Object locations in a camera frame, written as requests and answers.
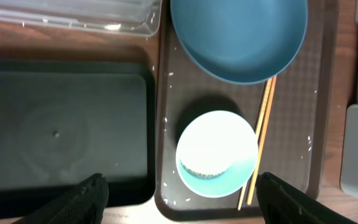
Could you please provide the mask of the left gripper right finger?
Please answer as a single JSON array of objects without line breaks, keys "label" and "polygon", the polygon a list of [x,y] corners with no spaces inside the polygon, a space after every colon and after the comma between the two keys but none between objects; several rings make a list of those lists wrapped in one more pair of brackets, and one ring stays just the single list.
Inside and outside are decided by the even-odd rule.
[{"label": "left gripper right finger", "polygon": [[269,172],[255,187],[266,224],[356,224]]}]

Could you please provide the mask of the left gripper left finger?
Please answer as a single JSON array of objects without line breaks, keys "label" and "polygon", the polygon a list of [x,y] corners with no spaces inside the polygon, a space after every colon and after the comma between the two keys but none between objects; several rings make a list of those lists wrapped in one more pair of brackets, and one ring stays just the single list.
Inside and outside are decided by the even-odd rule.
[{"label": "left gripper left finger", "polygon": [[106,178],[96,173],[13,224],[101,224],[108,197]]}]

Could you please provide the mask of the light blue rice bowl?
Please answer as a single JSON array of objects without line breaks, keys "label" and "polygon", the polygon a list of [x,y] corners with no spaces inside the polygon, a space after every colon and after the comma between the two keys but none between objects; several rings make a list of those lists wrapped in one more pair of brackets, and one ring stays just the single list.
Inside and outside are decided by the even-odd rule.
[{"label": "light blue rice bowl", "polygon": [[175,162],[188,189],[202,197],[220,198],[248,182],[258,152],[251,125],[236,113],[217,110],[198,116],[184,129]]}]

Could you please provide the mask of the wooden chopstick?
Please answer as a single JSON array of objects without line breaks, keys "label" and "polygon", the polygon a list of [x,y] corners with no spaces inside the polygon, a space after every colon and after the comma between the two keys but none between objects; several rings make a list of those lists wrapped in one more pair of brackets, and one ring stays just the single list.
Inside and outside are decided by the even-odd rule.
[{"label": "wooden chopstick", "polygon": [[[263,122],[264,122],[264,116],[265,116],[265,111],[266,111],[266,108],[267,108],[267,102],[268,102],[268,99],[269,99],[271,86],[272,86],[272,79],[270,78],[270,79],[268,79],[268,81],[265,84],[264,93],[263,93],[262,101],[261,101],[261,104],[260,104],[257,124],[256,124],[256,127],[255,127],[255,135],[257,137],[257,144],[259,144],[260,132],[261,132],[261,128],[262,128],[262,125],[263,125]],[[253,173],[252,173],[252,175],[250,177],[247,193],[246,193],[246,186],[245,185],[243,185],[243,187],[241,189],[241,193],[240,193],[240,196],[239,196],[239,201],[238,201],[238,204],[237,204],[237,210],[238,211],[240,211],[241,208],[242,208],[242,204],[244,202],[244,197],[246,197],[246,204],[248,204],[248,205],[249,205],[249,202],[248,202],[249,195],[250,195],[251,198],[253,197],[254,188],[255,188],[254,185],[255,185],[255,179],[256,179],[255,176],[256,176],[257,169],[259,168],[259,163],[260,163],[260,154],[258,154],[258,158],[257,158],[257,162],[255,164],[254,171],[253,171]]]},{"label": "wooden chopstick", "polygon": [[250,205],[252,203],[252,199],[253,199],[253,196],[254,196],[254,191],[255,191],[255,188],[256,188],[255,184],[256,184],[258,173],[259,173],[260,162],[262,160],[262,153],[263,153],[263,149],[264,149],[267,128],[268,128],[268,125],[269,125],[270,112],[271,112],[271,109],[272,109],[273,97],[274,97],[274,93],[275,93],[275,85],[276,85],[276,82],[277,82],[277,78],[273,77],[268,82],[270,83],[270,90],[268,91],[268,97],[267,97],[267,101],[265,103],[264,119],[263,119],[262,126],[261,126],[261,129],[260,129],[260,134],[259,134],[259,156],[258,156],[258,161],[257,161],[257,165],[256,165],[255,170],[254,170],[254,174],[252,176],[251,185],[249,187],[249,193],[247,195],[247,201],[246,202],[247,202],[248,205]]}]

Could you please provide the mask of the blue plate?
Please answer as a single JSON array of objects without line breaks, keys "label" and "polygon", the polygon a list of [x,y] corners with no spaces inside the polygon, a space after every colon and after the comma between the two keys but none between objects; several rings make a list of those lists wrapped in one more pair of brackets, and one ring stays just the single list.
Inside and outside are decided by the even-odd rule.
[{"label": "blue plate", "polygon": [[301,49],[307,0],[171,0],[186,54],[224,82],[251,85],[278,75]]}]

